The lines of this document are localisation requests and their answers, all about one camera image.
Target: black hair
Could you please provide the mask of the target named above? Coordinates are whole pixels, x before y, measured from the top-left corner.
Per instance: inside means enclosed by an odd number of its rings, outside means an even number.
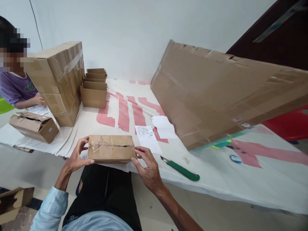
[[[0,16],[0,48],[5,48],[8,53],[23,53],[29,47],[27,39],[21,38],[17,29]]]

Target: human hand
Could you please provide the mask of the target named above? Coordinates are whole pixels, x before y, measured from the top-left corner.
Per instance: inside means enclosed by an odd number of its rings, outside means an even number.
[[[43,97],[41,97],[40,93],[37,93],[32,99],[33,105],[40,105],[40,106],[44,106],[47,107]]]
[[[81,168],[83,166],[94,164],[93,159],[83,160],[80,157],[81,151],[88,149],[88,147],[84,146],[86,143],[89,143],[89,137],[88,136],[86,136],[83,139],[78,140],[78,143],[77,143],[71,157],[68,159],[68,161],[65,164],[65,167],[68,168],[69,172],[74,172],[74,171],[78,170],[79,168]]]
[[[134,163],[138,173],[141,176],[141,179],[145,186],[152,192],[154,195],[159,194],[165,189],[165,185],[161,180],[158,164],[154,159],[151,150],[145,147],[135,147],[135,152],[139,155],[138,158],[142,158],[147,164],[146,168],[143,168],[139,161],[134,157],[131,158]]]

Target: purple shirt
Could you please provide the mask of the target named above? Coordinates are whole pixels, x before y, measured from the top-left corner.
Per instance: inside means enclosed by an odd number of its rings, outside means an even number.
[[[0,95],[11,105],[18,101],[33,98],[37,89],[28,74],[26,78],[17,77],[9,72],[0,72]]]

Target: black pants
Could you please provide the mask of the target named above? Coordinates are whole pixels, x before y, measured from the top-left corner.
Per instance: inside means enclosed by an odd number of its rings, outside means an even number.
[[[81,180],[82,188],[63,226],[88,212],[106,211],[120,217],[133,230],[141,231],[131,172],[92,164],[84,167]]]

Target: child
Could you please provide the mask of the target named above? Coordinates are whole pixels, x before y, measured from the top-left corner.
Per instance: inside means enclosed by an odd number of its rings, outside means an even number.
[[[30,47],[27,39],[20,38],[15,27],[0,16],[0,60],[3,60],[3,67],[0,67],[0,95],[17,109],[33,105],[46,106],[21,65],[21,59],[27,56],[27,47]]]

